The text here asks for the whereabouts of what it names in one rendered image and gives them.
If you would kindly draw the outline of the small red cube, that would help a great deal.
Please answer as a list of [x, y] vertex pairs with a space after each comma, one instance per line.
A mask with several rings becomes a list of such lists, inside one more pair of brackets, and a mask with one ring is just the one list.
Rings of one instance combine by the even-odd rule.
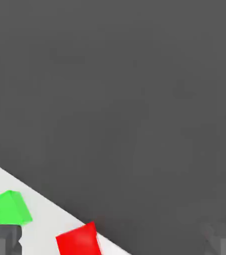
[[94, 222], [56, 237], [60, 255], [102, 255]]

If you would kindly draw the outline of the small green cube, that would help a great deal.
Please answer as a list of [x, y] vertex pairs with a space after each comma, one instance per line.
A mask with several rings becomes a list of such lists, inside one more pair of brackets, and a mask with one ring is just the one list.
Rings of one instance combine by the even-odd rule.
[[0, 225], [26, 225], [32, 222], [30, 211], [18, 191], [7, 190], [0, 194]]

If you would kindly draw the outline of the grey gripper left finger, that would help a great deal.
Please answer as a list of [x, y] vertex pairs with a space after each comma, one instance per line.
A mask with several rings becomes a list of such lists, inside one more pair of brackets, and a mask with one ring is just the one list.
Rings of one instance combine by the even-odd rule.
[[20, 225], [0, 225], [0, 255], [22, 255]]

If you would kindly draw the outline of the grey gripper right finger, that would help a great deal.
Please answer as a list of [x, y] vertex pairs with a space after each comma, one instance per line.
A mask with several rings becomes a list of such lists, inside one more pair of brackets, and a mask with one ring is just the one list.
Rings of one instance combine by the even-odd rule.
[[205, 223], [201, 232], [206, 239], [204, 255], [226, 255], [225, 223]]

